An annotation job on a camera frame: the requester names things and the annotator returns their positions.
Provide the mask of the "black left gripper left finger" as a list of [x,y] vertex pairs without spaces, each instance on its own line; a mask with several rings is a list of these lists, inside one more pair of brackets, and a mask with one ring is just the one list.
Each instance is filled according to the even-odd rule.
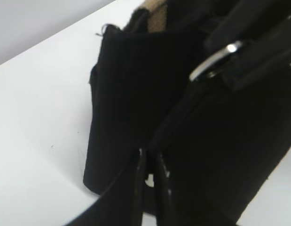
[[140,226],[146,152],[136,149],[99,199],[72,221],[73,226]]

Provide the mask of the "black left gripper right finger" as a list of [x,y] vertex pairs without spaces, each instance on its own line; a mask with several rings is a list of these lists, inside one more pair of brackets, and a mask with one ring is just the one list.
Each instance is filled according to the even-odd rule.
[[196,226],[197,213],[189,206],[190,189],[176,164],[163,154],[155,158],[155,199],[158,226]]

